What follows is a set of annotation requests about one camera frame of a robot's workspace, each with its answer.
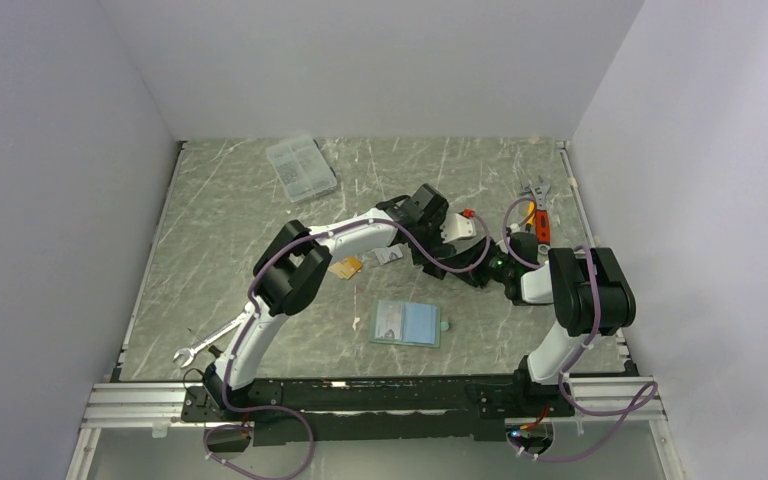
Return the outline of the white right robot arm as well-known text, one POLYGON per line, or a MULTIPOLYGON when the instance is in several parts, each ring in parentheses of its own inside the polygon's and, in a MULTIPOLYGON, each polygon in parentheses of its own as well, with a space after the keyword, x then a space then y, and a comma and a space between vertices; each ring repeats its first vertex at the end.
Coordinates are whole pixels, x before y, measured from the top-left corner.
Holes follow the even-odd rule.
POLYGON ((554 310, 555 323, 523 358, 517 373, 524 379, 510 391, 513 406, 524 415, 548 404, 548 386, 556 387, 585 350, 636 318, 636 300, 611 249, 551 248, 541 265, 538 254, 536 235, 512 233, 488 250, 479 243, 464 251, 466 263, 476 267, 458 275, 477 288, 501 284, 514 305, 549 305, 554 310))

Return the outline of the green card holder wallet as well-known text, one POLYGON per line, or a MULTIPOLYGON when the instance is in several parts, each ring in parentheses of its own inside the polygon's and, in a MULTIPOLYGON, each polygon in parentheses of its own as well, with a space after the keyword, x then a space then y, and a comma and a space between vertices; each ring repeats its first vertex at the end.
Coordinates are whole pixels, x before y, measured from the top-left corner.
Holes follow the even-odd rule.
POLYGON ((372 310, 370 341, 378 344, 411 347, 438 348, 444 332, 450 330, 450 324, 442 319, 441 309, 432 304, 396 300, 378 300, 372 310), (401 340, 377 340, 374 338, 374 319, 376 307, 381 301, 400 302, 404 308, 403 333, 401 340))

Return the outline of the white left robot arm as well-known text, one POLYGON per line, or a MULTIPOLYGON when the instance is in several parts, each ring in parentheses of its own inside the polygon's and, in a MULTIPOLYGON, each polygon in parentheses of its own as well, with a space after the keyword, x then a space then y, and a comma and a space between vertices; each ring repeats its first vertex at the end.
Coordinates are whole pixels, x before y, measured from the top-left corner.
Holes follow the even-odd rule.
POLYGON ((286 223, 254 266, 248 302, 229 347, 205 370, 208 407, 224 420, 239 417, 261 360, 286 320, 317 296, 329 268, 348 257, 408 244, 428 274, 466 274, 488 256, 488 234, 479 251, 457 261, 444 237, 448 201, 429 184, 411 196, 377 203, 366 212, 325 226, 286 223))

